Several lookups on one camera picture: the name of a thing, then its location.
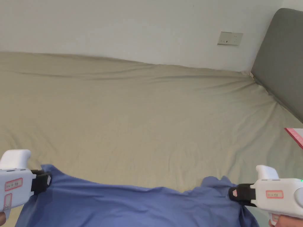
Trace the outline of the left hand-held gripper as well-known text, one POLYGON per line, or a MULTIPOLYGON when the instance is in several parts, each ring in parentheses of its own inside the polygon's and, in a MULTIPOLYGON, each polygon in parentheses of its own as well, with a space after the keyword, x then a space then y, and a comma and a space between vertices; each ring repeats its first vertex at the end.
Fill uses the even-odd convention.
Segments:
POLYGON ((51 172, 39 172, 28 168, 31 151, 26 149, 7 150, 0 159, 0 212, 9 218, 11 209, 25 204, 34 192, 45 192, 52 182, 51 172))

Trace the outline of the person's right hand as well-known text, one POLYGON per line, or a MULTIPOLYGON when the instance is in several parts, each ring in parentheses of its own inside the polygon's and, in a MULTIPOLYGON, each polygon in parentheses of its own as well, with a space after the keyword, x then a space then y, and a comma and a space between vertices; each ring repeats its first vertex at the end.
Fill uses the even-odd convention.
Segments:
POLYGON ((281 215, 279 216, 276 225, 273 225, 270 220, 268 224, 270 227, 303 227, 303 220, 290 216, 281 215))

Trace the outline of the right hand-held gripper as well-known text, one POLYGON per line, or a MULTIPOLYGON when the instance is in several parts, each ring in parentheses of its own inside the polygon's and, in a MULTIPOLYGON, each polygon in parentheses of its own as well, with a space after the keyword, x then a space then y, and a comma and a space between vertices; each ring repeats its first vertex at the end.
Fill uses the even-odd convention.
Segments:
POLYGON ((230 187, 229 199, 268 212, 274 226, 281 215, 302 219, 303 181, 279 178, 276 169, 269 166, 257 165, 256 171, 258 180, 230 187))

